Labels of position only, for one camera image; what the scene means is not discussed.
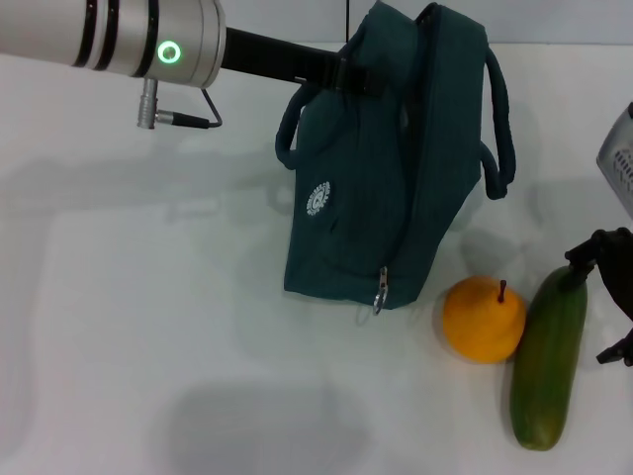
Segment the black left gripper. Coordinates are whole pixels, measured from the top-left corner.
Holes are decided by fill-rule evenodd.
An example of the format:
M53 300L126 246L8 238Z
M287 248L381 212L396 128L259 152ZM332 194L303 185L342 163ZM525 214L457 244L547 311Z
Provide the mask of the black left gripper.
M347 62L337 53L227 28L222 68L285 82L369 97L380 96L386 79Z

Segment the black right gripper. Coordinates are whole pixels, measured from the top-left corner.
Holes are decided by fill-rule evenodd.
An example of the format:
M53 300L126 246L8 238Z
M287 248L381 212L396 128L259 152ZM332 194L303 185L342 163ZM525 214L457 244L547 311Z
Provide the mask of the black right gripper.
M576 288L585 283L597 264L612 300L628 318L632 317L632 233L628 229L599 230L595 237L566 251L565 258L569 261L565 288ZM632 367L633 331L601 352L596 360L601 365L622 361Z

